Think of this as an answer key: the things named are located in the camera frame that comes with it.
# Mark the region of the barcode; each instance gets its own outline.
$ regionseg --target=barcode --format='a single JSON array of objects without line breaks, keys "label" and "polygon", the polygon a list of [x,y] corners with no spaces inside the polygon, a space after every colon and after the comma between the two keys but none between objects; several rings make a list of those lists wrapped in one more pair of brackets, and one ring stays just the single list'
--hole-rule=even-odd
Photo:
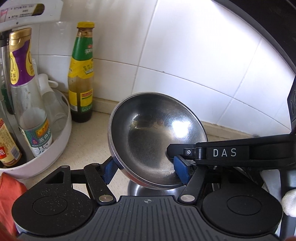
[{"label": "barcode", "polygon": [[12,148],[10,153],[13,155],[13,157],[17,160],[20,157],[20,152],[17,150],[16,146]]},{"label": "barcode", "polygon": [[72,104],[70,104],[70,108],[71,108],[72,110],[74,110],[74,111],[78,111],[78,108],[77,108],[76,105],[72,105]]}]

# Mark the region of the purple label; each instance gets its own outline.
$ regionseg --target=purple label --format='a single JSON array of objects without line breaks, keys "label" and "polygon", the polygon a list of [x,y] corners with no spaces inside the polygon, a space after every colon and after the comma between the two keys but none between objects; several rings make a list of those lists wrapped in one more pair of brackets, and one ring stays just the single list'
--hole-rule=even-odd
[{"label": "purple label", "polygon": [[12,86],[23,85],[34,78],[34,69],[30,52],[31,40],[24,45],[10,52],[10,82]]}]

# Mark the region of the countertop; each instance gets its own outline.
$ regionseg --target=countertop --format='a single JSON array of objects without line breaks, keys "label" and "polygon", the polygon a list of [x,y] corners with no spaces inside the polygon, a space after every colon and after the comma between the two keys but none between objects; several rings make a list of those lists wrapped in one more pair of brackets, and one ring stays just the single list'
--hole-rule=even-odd
[{"label": "countertop", "polygon": [[[21,180],[21,182],[29,189],[61,165],[69,165],[71,169],[83,169],[84,166],[90,163],[103,163],[110,156],[107,141],[109,117],[109,114],[93,112],[93,116],[88,122],[72,122],[72,132],[69,142],[58,160],[39,175]],[[205,125],[203,123],[203,125],[209,141],[237,139],[240,137],[237,135],[238,132],[230,129],[212,124]],[[219,133],[223,133],[224,135],[227,133],[227,136],[221,137]],[[117,200],[121,195],[127,195],[128,182],[129,179],[118,170],[108,185]],[[73,184],[73,188],[87,194],[84,184]]]}]

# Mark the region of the metal bowl underneath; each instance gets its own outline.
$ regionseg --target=metal bowl underneath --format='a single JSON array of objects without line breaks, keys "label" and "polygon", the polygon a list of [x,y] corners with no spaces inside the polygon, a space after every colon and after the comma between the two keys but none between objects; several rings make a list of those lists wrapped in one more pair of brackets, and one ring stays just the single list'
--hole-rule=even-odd
[{"label": "metal bowl underneath", "polygon": [[160,189],[151,189],[146,188],[141,185],[129,181],[128,183],[128,195],[129,196],[175,196],[176,200],[178,199],[181,192],[184,190],[185,186],[178,188],[160,190]]},{"label": "metal bowl underneath", "polygon": [[169,144],[207,141],[194,113],[160,93],[139,93],[119,103],[111,114],[108,135],[112,156],[125,175],[156,189],[183,185],[166,156]]}]

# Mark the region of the ribbed gray plate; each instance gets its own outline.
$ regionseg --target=ribbed gray plate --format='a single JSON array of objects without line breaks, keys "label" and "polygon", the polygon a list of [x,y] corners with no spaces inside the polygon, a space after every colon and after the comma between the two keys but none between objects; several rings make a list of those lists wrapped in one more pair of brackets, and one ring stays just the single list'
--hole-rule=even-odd
[{"label": "ribbed gray plate", "polygon": [[[23,241],[232,241],[245,240],[218,232],[193,206],[175,202],[172,196],[122,196],[118,203],[100,207],[94,217],[77,231],[60,237],[33,237]],[[248,241],[276,241],[269,234]]]}]

